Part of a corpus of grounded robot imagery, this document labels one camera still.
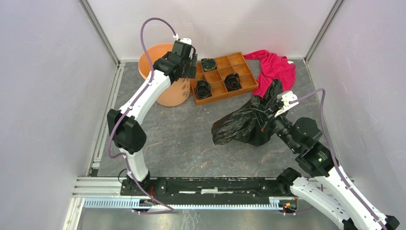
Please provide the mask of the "black trash bag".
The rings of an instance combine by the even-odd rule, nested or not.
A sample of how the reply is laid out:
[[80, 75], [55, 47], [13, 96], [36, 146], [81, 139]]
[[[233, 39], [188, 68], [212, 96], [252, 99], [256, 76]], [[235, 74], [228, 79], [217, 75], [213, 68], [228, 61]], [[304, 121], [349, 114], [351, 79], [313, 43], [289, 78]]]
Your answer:
[[280, 109], [278, 94], [282, 93], [282, 82], [273, 80], [264, 96], [253, 95], [238, 110], [213, 123], [211, 133], [215, 145], [225, 145], [233, 140], [252, 146], [267, 143], [274, 131], [271, 121]]

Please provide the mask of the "orange plastic trash bin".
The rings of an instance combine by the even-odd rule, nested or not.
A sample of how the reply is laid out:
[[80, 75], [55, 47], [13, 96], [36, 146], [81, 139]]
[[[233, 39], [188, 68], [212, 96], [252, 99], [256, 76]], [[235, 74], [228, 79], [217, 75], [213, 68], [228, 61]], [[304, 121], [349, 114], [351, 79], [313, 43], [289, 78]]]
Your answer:
[[[147, 49], [152, 62], [161, 58], [168, 51], [171, 51], [173, 43], [162, 43], [154, 45]], [[147, 60], [146, 54], [143, 53], [138, 62], [138, 70], [141, 76], [146, 79], [150, 73], [151, 67]], [[157, 99], [157, 102], [166, 107], [174, 107], [182, 104], [189, 97], [190, 79], [180, 78], [169, 86]]]

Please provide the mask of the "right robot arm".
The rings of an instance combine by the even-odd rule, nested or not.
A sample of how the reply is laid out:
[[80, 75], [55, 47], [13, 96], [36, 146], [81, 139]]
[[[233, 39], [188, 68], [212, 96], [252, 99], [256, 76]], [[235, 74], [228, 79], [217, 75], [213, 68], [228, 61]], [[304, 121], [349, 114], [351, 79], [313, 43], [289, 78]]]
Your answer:
[[285, 118], [290, 102], [267, 103], [265, 128], [277, 135], [297, 154], [299, 167], [328, 189], [332, 196], [317, 190], [292, 168], [278, 176], [277, 191], [302, 198], [323, 213], [341, 230], [395, 230], [399, 220], [379, 211], [357, 189], [330, 150], [319, 142], [322, 131], [315, 120], [301, 117], [296, 123]]

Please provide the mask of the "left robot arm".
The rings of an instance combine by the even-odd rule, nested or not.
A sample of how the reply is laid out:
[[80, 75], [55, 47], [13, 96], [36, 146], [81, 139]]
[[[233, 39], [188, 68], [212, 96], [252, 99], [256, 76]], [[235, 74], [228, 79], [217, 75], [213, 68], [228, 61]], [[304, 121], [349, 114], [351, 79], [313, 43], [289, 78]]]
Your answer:
[[146, 167], [142, 149], [147, 135], [141, 125], [148, 111], [157, 98], [180, 78], [194, 78], [196, 75], [197, 53], [190, 38], [174, 41], [171, 51], [151, 61], [150, 72], [136, 93], [119, 109], [111, 109], [107, 114], [110, 134], [109, 145], [115, 145], [120, 152], [109, 154], [114, 159], [122, 156], [133, 180], [132, 189], [138, 195], [145, 195], [150, 190], [150, 181], [146, 178]]

